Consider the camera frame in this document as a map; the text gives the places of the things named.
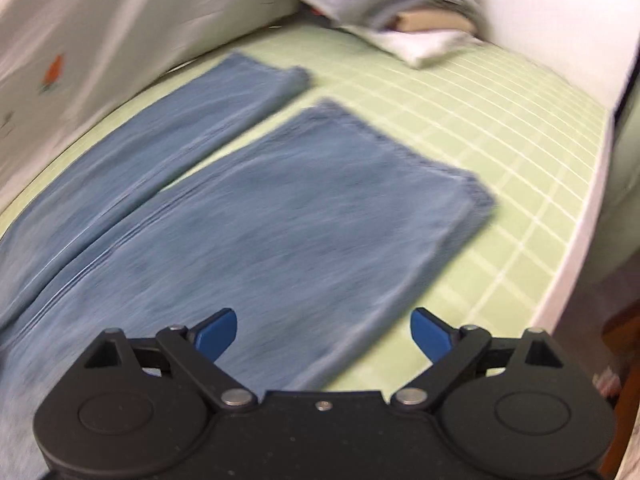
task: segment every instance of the tan object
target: tan object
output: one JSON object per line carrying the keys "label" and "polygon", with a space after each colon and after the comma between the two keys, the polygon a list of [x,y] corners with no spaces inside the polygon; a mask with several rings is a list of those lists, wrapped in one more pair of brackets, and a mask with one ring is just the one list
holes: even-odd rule
{"label": "tan object", "polygon": [[476,33],[476,26],[461,14],[445,9],[414,9],[398,12],[392,26],[398,32],[423,32],[443,28]]}

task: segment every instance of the white headboard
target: white headboard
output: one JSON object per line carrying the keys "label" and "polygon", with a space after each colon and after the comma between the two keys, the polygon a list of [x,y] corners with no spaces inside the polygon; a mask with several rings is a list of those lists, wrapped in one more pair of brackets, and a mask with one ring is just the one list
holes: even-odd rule
{"label": "white headboard", "polygon": [[640,0],[482,0],[489,39],[615,108],[633,67]]}

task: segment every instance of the silver rivet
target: silver rivet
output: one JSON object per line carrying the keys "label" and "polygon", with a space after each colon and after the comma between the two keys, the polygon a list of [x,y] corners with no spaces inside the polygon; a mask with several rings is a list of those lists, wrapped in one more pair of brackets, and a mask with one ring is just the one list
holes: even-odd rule
{"label": "silver rivet", "polygon": [[251,392],[244,388],[232,388],[222,393],[220,397],[227,406],[245,406],[254,400]]}
{"label": "silver rivet", "polygon": [[427,400],[427,392],[420,388],[403,388],[396,392],[396,400],[405,406],[415,406]]}
{"label": "silver rivet", "polygon": [[333,406],[330,400],[318,400],[316,402],[316,410],[319,412],[328,412]]}

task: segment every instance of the pile of clothes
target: pile of clothes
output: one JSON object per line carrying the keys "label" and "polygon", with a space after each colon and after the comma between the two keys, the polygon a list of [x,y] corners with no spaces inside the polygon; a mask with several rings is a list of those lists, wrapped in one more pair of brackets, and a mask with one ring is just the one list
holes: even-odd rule
{"label": "pile of clothes", "polygon": [[414,68],[477,43],[484,21],[475,0],[302,1]]}

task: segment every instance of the green checkered mattress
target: green checkered mattress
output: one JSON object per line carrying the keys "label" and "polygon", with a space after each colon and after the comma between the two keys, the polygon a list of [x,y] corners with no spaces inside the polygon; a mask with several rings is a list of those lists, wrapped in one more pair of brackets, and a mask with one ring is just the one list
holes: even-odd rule
{"label": "green checkered mattress", "polygon": [[[331,97],[417,153],[475,172],[497,197],[491,223],[417,304],[497,336],[517,336],[530,324],[592,206],[608,115],[552,71],[490,44],[417,71],[336,30],[294,24],[257,32],[169,73],[94,126],[2,213],[0,234],[82,152],[230,48],[273,66],[303,66],[314,85],[192,171]],[[408,314],[328,387],[389,394],[422,371],[428,361],[411,341]]]}

